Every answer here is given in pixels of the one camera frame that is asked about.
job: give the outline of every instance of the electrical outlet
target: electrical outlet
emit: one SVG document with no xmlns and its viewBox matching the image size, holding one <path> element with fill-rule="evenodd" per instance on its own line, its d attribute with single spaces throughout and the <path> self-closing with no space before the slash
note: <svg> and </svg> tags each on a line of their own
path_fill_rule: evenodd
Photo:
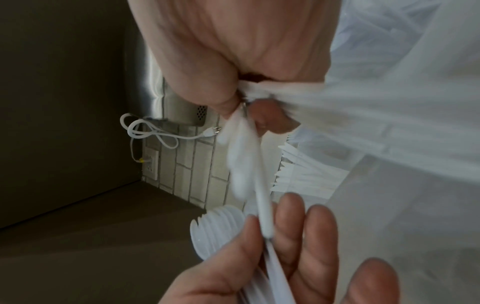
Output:
<svg viewBox="0 0 480 304">
<path fill-rule="evenodd" d="M 143 163 L 143 176 L 149 177 L 153 180 L 157 180 L 159 178 L 159 152 L 152 148 L 144 147 L 143 159 L 151 160 L 149 162 Z"/>
</svg>

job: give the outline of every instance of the tiled wall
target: tiled wall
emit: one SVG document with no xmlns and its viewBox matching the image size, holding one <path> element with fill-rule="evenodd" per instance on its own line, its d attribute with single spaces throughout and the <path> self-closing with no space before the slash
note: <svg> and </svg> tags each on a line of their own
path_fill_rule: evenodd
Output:
<svg viewBox="0 0 480 304">
<path fill-rule="evenodd" d="M 163 123 L 162 127 L 181 136 L 195 136 L 219 124 L 219 116 L 209 110 L 201 128 Z M 229 189 L 229 171 L 226 168 L 226 147 L 217 145 L 215 137 L 180 140 L 175 150 L 163 147 L 150 136 L 144 145 L 160 151 L 158 180 L 144 177 L 144 181 L 166 192 L 206 209 L 224 204 L 243 209 Z"/>
</svg>

